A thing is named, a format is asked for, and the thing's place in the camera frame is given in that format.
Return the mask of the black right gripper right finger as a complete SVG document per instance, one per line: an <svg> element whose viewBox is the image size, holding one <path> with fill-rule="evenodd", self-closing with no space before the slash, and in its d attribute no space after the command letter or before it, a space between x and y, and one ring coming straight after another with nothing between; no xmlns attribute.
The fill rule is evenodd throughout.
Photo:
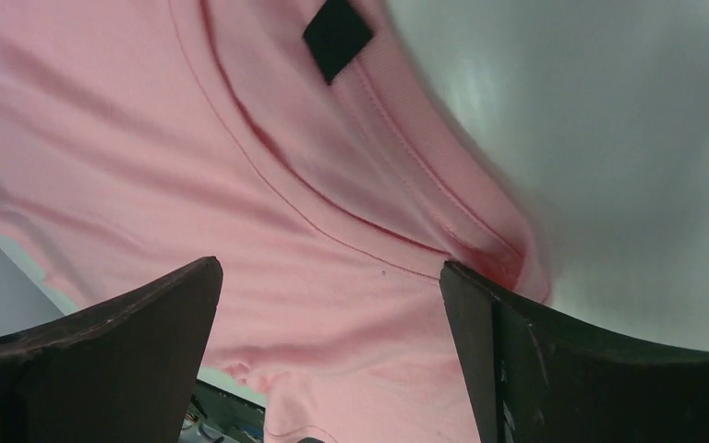
<svg viewBox="0 0 709 443"><path fill-rule="evenodd" d="M709 442L709 352L570 317L453 261L439 280L482 442Z"/></svg>

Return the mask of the pink t-shirt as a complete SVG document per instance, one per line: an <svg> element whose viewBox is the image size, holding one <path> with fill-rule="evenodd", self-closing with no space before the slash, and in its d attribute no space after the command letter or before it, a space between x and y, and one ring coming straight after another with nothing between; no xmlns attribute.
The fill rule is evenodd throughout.
<svg viewBox="0 0 709 443"><path fill-rule="evenodd" d="M86 307L222 265L203 363L269 442L475 442L450 259L547 299L523 216L408 63L380 1L327 83L320 1L0 1L0 233Z"/></svg>

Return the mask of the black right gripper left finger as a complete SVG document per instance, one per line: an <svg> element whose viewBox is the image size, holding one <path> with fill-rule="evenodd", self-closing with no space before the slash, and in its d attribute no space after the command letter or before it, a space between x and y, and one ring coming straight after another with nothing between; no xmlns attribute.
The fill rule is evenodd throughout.
<svg viewBox="0 0 709 443"><path fill-rule="evenodd" d="M0 442L175 442L222 288L203 257L0 337Z"/></svg>

